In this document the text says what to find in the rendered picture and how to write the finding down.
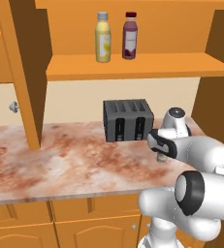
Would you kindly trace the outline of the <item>orange cabinet door with knob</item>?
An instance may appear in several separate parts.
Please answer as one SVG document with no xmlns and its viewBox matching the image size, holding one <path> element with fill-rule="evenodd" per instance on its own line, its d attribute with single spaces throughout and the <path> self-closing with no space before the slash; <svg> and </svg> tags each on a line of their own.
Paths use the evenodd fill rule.
<svg viewBox="0 0 224 248">
<path fill-rule="evenodd" d="M 36 0 L 0 0 L 0 28 L 28 146 L 39 149 L 52 57 L 47 10 Z"/>
</svg>

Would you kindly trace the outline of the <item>dark grey four-slot toaster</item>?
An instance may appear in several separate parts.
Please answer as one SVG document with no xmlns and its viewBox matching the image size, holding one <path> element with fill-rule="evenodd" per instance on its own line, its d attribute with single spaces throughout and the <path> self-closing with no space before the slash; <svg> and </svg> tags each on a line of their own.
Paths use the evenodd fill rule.
<svg viewBox="0 0 224 248">
<path fill-rule="evenodd" d="M 103 102 L 106 141 L 145 140 L 153 122 L 154 114 L 145 99 Z"/>
</svg>

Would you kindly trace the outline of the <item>orange base cupboard door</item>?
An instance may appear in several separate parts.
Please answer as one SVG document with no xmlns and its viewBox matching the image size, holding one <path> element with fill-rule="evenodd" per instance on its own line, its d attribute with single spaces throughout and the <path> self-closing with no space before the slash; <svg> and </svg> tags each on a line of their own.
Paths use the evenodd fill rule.
<svg viewBox="0 0 224 248">
<path fill-rule="evenodd" d="M 58 248 L 53 224 L 0 228 L 0 248 Z"/>
<path fill-rule="evenodd" d="M 136 248 L 140 214 L 56 222 L 60 248 Z"/>
<path fill-rule="evenodd" d="M 148 230 L 150 228 L 151 223 L 151 217 L 141 215 L 140 223 L 139 223 L 139 233 L 138 233 L 138 241 L 137 243 L 140 243 L 142 238 L 147 235 Z"/>
</svg>

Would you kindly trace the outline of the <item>orange wide drawer front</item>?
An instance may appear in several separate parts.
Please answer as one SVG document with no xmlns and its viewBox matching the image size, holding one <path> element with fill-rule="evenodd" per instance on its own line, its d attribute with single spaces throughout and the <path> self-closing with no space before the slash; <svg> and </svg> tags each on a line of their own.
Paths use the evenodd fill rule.
<svg viewBox="0 0 224 248">
<path fill-rule="evenodd" d="M 138 214 L 138 194 L 51 201 L 56 222 Z"/>
</svg>

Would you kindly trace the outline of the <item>purple drink bottle maroon cap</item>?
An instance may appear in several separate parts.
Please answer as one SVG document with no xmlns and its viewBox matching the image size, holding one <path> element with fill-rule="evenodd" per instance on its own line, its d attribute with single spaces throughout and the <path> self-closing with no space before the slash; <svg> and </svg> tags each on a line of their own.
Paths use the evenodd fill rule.
<svg viewBox="0 0 224 248">
<path fill-rule="evenodd" d="M 122 57 L 124 59 L 134 59 L 136 57 L 138 34 L 136 17 L 136 12 L 127 12 L 125 15 L 122 39 Z"/>
</svg>

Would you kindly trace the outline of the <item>yellow drink bottle grey cap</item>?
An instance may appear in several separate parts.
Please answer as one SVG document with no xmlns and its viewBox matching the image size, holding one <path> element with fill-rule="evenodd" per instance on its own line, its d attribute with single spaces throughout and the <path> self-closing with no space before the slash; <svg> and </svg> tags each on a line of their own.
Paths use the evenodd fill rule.
<svg viewBox="0 0 224 248">
<path fill-rule="evenodd" d="M 108 13 L 99 12 L 95 28 L 96 61 L 107 63 L 111 60 L 112 33 L 108 23 Z"/>
</svg>

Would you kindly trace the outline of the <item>orange narrow drawer front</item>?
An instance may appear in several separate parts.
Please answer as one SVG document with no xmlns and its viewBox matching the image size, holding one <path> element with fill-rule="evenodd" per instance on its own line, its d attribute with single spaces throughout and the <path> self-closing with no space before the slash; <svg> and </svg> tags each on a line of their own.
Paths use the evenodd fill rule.
<svg viewBox="0 0 224 248">
<path fill-rule="evenodd" d="M 0 205 L 0 228 L 50 223 L 47 201 Z"/>
</svg>

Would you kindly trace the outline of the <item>orange open wall cabinet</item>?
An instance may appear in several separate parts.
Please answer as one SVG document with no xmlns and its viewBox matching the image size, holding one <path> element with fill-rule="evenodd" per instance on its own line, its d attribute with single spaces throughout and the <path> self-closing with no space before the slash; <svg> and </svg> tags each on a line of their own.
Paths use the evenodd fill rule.
<svg viewBox="0 0 224 248">
<path fill-rule="evenodd" d="M 113 78 L 224 77 L 224 61 L 208 50 L 224 0 L 35 0 L 48 14 L 49 81 Z M 112 59 L 95 59 L 97 14 L 109 14 Z M 125 14 L 137 14 L 134 60 L 122 58 Z"/>
</svg>

